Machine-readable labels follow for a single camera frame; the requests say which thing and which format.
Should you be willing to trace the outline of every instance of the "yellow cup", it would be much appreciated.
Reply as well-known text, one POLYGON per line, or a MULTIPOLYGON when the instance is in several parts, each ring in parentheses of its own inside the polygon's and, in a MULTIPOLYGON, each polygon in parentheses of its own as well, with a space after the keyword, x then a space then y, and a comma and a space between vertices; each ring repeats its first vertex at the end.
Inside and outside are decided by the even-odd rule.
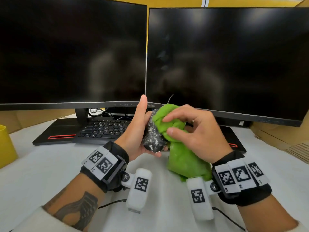
POLYGON ((0 125, 0 168, 18 158, 12 140, 5 126, 0 125))

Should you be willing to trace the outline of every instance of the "screw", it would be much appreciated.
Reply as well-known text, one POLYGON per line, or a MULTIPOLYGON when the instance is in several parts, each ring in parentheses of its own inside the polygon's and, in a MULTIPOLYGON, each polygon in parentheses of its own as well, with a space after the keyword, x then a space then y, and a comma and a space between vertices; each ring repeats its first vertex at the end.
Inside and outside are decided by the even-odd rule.
POLYGON ((127 182, 130 179, 130 175, 128 173, 124 173, 122 175, 122 181, 127 182))
POLYGON ((218 191, 218 186, 215 183, 211 183, 211 190, 214 192, 218 191))

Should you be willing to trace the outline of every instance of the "person's right hand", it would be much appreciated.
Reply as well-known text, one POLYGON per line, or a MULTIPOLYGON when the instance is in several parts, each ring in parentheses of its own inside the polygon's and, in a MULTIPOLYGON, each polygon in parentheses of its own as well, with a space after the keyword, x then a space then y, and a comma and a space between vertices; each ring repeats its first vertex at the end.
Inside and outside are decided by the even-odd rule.
POLYGON ((184 105, 173 110, 162 121, 169 122, 176 118, 193 124, 193 128, 186 126, 189 133, 178 128, 168 128, 167 134, 181 141, 202 160, 214 163, 233 151, 210 111, 184 105))

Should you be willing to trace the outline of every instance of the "person's left hand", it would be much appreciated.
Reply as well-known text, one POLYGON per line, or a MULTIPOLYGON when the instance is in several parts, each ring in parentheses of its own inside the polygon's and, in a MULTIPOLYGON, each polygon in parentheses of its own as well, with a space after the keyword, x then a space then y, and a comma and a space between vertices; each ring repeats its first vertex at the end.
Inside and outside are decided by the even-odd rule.
POLYGON ((151 152, 141 144, 145 127, 152 113, 151 111, 146 113, 147 105, 147 97, 146 95, 142 95, 141 100, 137 105, 134 117, 127 130, 115 141, 116 144, 121 146, 127 152, 130 161, 135 160, 142 153, 149 153, 156 157, 161 156, 160 152, 151 152))

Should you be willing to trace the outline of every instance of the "red accent line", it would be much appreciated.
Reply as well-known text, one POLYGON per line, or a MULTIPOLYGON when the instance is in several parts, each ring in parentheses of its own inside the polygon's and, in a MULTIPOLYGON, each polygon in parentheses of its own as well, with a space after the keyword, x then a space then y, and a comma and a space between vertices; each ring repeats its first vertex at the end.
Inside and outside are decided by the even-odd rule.
POLYGON ((61 138, 73 138, 76 136, 76 134, 69 134, 69 135, 54 135, 54 136, 49 136, 48 139, 61 139, 61 138))
POLYGON ((233 143, 229 143, 229 145, 230 145, 231 147, 238 147, 236 144, 233 144, 233 143))

